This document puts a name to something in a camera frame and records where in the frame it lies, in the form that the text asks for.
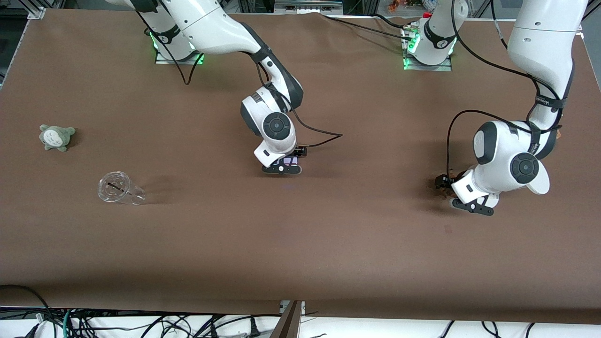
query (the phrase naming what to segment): plush toy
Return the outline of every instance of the plush toy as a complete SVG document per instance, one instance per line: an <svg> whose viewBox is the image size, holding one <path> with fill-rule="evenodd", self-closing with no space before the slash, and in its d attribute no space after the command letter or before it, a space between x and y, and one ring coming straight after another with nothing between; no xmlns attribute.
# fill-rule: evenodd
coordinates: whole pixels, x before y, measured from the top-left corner
<svg viewBox="0 0 601 338"><path fill-rule="evenodd" d="M44 149L56 148L62 152L67 151L71 135L75 134L75 128L49 127L45 124L40 126L40 130L40 141L44 144Z"/></svg>

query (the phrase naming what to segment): white robot link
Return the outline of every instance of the white robot link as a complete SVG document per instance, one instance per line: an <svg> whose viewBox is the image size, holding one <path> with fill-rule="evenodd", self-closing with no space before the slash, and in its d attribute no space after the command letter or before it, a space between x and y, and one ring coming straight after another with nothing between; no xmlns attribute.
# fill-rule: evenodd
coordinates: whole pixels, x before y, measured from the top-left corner
<svg viewBox="0 0 601 338"><path fill-rule="evenodd" d="M217 0L106 0L138 11L152 28L159 52L176 60L194 50L205 54L243 52L262 66L271 80L242 101L240 113L250 130L263 142L254 154L263 171L296 153L296 132L287 113L301 105L300 83L284 68L271 48L251 27L227 15ZM279 166L276 172L298 174L297 165Z"/></svg>
<svg viewBox="0 0 601 338"><path fill-rule="evenodd" d="M586 0L524 0L507 52L536 80L535 104L526 121L489 121L479 128L473 141L478 164L456 179L443 177L457 195L453 207L492 215L501 192L549 191L541 160L555 147L574 71L572 43L586 6Z"/></svg>
<svg viewBox="0 0 601 338"><path fill-rule="evenodd" d="M468 3L459 0L454 8L455 25L457 30L468 17ZM413 40L407 42L407 51L417 61L434 66L441 64L453 52L457 42L451 16L451 0L439 0L434 13L429 18L422 18L411 23L410 27L417 32L410 33Z"/></svg>

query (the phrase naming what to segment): brown table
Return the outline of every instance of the brown table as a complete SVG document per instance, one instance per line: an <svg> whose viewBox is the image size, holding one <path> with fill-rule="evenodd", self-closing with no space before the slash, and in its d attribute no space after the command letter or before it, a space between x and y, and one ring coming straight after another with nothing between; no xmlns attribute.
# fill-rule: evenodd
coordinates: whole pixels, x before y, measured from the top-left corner
<svg viewBox="0 0 601 338"><path fill-rule="evenodd" d="M236 19L304 86L302 119L344 136L311 149L301 176L265 176L239 115L260 86L248 56L207 56L184 86L153 64L135 13L49 10L0 91L1 283L57 307L259 313L302 299L323 316L601 322L601 94L580 38L545 159L551 191L504 193L484 217L432 188L447 127L469 108L524 118L529 80L461 47L450 73L405 71L395 39L319 14ZM462 35L513 67L492 23ZM452 168L475 163L486 120L456 123ZM67 153L44 151L43 123L77 128ZM299 142L323 139L296 126ZM96 185L114 170L149 204L102 202Z"/></svg>

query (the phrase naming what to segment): white surface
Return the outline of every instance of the white surface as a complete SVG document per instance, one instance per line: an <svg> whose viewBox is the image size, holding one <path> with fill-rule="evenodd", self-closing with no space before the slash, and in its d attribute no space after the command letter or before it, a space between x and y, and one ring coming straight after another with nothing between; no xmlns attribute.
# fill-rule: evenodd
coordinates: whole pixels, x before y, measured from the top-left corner
<svg viewBox="0 0 601 338"><path fill-rule="evenodd" d="M229 321L237 316L227 316L218 323ZM90 324L94 327L138 327L152 323L157 317L113 317L94 318ZM210 316L192 316L188 318L192 332L202 326ZM257 318L259 331L272 330L278 318ZM299 338L311 338L326 333L325 338L438 338L444 331L448 321L416 321L405 319L355 319L355 318L307 318L303 317L300 325ZM15 338L24 336L37 323L35 319L19 319L0 321L0 338ZM497 322L499 335L503 338L523 338L526 334L527 323ZM156 325L147 335L147 338L158 338L162 327ZM144 328L133 331L97 331L100 338L139 338ZM220 336L233 336L239 333L250 332L248 320L239 321L218 329ZM40 326L35 338L52 338L52 329L48 323ZM186 333L181 331L170 332L166 338L185 338ZM451 327L447 338L485 338L492 337L484 331L480 322L458 321ZM600 325L573 325L573 324L536 324L530 338L599 338L601 337Z"/></svg>

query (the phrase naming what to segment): transparent cup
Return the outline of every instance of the transparent cup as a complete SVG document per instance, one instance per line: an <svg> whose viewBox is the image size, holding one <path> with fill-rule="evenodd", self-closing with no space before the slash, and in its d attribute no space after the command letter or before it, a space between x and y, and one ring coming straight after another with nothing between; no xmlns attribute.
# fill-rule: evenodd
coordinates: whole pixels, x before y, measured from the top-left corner
<svg viewBox="0 0 601 338"><path fill-rule="evenodd" d="M109 203L140 205L146 199L146 192L135 185L126 173L113 171L98 182L98 197Z"/></svg>

